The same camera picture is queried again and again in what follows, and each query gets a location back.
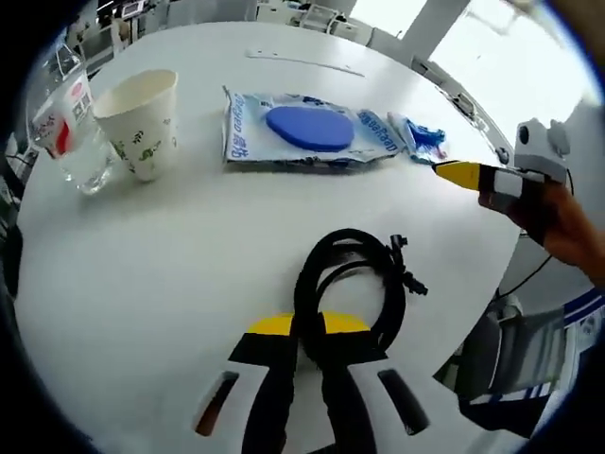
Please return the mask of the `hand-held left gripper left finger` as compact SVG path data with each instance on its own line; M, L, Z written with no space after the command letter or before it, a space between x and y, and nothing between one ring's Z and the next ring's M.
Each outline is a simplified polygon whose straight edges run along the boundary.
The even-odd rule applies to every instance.
M292 313L253 323L164 424L163 453L280 453L294 397Z

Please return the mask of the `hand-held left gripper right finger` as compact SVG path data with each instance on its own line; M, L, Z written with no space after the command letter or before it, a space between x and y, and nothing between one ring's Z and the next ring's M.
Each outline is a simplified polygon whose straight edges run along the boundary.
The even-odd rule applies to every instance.
M321 312L321 392L338 453L438 453L456 421L429 379L390 358L359 318Z

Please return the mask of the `person's right hand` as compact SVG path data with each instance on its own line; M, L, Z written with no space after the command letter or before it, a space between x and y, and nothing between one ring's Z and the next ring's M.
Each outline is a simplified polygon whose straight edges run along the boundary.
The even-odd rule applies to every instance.
M537 183L528 199L500 199L497 193L481 192L478 203L507 216L550 255L581 270L596 288L604 288L604 234L564 185Z

